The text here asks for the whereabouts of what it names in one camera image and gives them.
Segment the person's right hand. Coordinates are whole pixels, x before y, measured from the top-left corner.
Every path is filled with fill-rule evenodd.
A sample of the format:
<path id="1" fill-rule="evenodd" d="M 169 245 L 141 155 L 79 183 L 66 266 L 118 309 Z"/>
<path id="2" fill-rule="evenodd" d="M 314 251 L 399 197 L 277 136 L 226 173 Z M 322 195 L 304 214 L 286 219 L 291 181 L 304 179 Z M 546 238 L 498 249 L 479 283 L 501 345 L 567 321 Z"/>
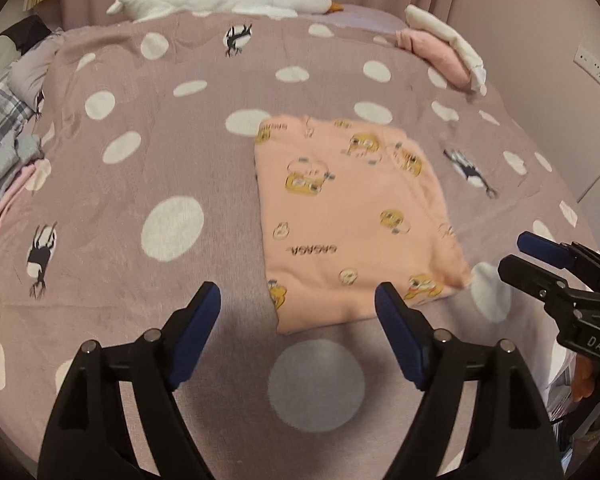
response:
<path id="1" fill-rule="evenodd" d="M 576 356 L 576 368 L 574 369 L 571 383 L 571 394 L 574 402 L 580 402 L 588 398 L 595 389 L 596 380 L 600 379 L 600 367 L 598 364 L 582 354 Z"/>

